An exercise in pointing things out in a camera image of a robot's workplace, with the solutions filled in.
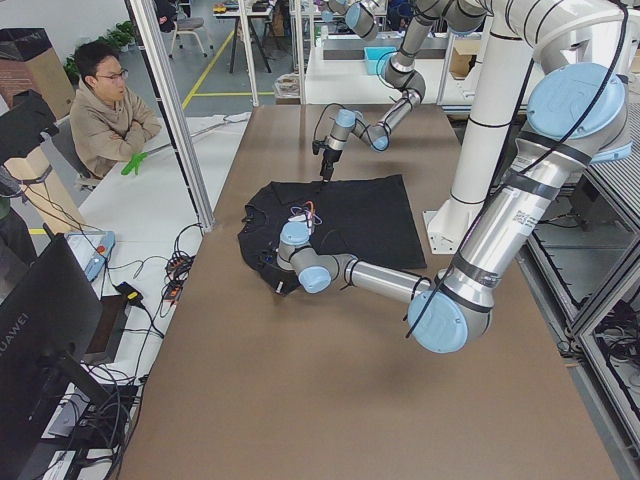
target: light blue joint cap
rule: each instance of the light blue joint cap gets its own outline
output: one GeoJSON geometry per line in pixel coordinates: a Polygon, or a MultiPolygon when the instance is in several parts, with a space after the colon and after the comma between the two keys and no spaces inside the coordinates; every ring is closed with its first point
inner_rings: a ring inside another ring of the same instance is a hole
{"type": "Polygon", "coordinates": [[[324,23],[329,23],[333,21],[333,12],[330,10],[323,10],[320,15],[322,16],[322,21],[324,23]]]}
{"type": "Polygon", "coordinates": [[[466,32],[459,32],[457,30],[454,30],[453,28],[451,28],[451,31],[453,33],[455,33],[456,35],[458,35],[459,37],[466,37],[467,35],[471,35],[472,33],[474,33],[476,30],[478,30],[477,28],[474,28],[473,30],[468,30],[466,32]]]}
{"type": "Polygon", "coordinates": [[[386,136],[376,138],[371,144],[371,148],[373,148],[376,152],[381,152],[383,150],[386,150],[388,147],[389,147],[389,139],[386,136]]]}
{"type": "Polygon", "coordinates": [[[336,117],[336,124],[343,128],[353,128],[356,124],[356,112],[341,108],[336,117]]]}
{"type": "MultiPolygon", "coordinates": [[[[531,93],[529,124],[545,137],[564,137],[587,109],[606,74],[607,69],[596,63],[576,63],[551,72],[531,93]]],[[[598,102],[570,138],[602,130],[616,118],[624,103],[624,85],[617,75],[612,75],[598,102]]]]}
{"type": "Polygon", "coordinates": [[[623,158],[627,158],[631,155],[631,146],[633,142],[629,142],[622,147],[614,148],[612,150],[607,150],[605,152],[599,152],[591,159],[591,163],[605,163],[605,162],[614,162],[616,160],[622,160],[623,158]]]}
{"type": "Polygon", "coordinates": [[[347,24],[347,27],[354,29],[356,25],[358,25],[358,20],[360,19],[360,9],[362,7],[359,3],[354,3],[347,10],[346,15],[344,16],[344,23],[347,24]]]}
{"type": "Polygon", "coordinates": [[[331,274],[326,268],[314,265],[301,271],[298,280],[307,293],[318,293],[329,286],[331,274]]]}
{"type": "MultiPolygon", "coordinates": [[[[409,325],[418,319],[431,291],[421,293],[411,301],[407,321],[409,325]]],[[[458,305],[441,292],[436,292],[413,336],[427,350],[450,353],[460,350],[467,342],[469,330],[458,305]]]]}
{"type": "Polygon", "coordinates": [[[280,232],[280,241],[293,247],[304,245],[309,241],[309,229],[302,222],[287,222],[280,232]]]}

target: huawei logo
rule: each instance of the huawei logo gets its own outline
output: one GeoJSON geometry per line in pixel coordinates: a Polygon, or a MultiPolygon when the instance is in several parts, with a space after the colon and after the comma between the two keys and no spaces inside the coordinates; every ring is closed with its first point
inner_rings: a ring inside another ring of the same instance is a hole
{"type": "Polygon", "coordinates": [[[22,328],[26,325],[28,320],[29,317],[27,316],[27,314],[21,313],[13,323],[11,329],[0,338],[0,357],[4,355],[4,352],[7,351],[9,345],[11,345],[11,342],[13,342],[20,334],[22,328]]]}

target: glasses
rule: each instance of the glasses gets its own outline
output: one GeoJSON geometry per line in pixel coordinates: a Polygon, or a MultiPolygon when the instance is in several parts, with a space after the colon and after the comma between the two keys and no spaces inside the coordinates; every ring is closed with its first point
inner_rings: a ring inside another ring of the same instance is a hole
{"type": "Polygon", "coordinates": [[[120,73],[114,73],[113,75],[96,75],[99,78],[106,78],[107,80],[111,80],[115,82],[116,80],[126,80],[129,76],[129,70],[123,68],[120,73]]]}

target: white wall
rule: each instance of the white wall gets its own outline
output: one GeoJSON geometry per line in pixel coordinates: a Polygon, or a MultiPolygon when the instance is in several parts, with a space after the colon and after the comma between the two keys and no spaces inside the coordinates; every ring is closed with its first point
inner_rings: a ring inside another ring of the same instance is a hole
{"type": "Polygon", "coordinates": [[[44,28],[64,60],[82,39],[95,40],[128,20],[124,0],[4,0],[0,28],[44,28]]]}

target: yellow floor line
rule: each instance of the yellow floor line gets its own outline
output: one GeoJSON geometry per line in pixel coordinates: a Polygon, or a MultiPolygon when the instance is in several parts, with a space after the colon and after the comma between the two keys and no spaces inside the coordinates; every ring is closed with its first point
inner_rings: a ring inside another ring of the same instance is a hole
{"type": "Polygon", "coordinates": [[[198,91],[198,89],[202,85],[202,82],[204,82],[204,79],[207,78],[207,75],[209,75],[209,72],[213,69],[213,67],[215,66],[216,62],[220,59],[220,56],[222,55],[222,52],[224,52],[224,49],[227,48],[227,45],[229,45],[229,42],[233,38],[233,34],[234,33],[235,33],[235,30],[232,30],[231,33],[229,33],[229,36],[225,39],[225,41],[222,43],[222,46],[220,47],[218,52],[211,59],[211,62],[209,62],[209,65],[207,65],[207,68],[204,69],[204,72],[202,72],[202,75],[200,75],[200,78],[198,78],[198,80],[196,80],[196,83],[191,88],[191,91],[187,94],[187,97],[182,102],[182,109],[183,110],[185,108],[187,108],[187,105],[189,105],[189,102],[191,102],[191,99],[195,96],[196,92],[198,91]]]}
{"type": "MultiPolygon", "coordinates": [[[[273,92],[258,92],[258,95],[273,95],[273,92]]],[[[194,93],[193,97],[248,97],[251,92],[215,92],[215,93],[194,93]]]]}

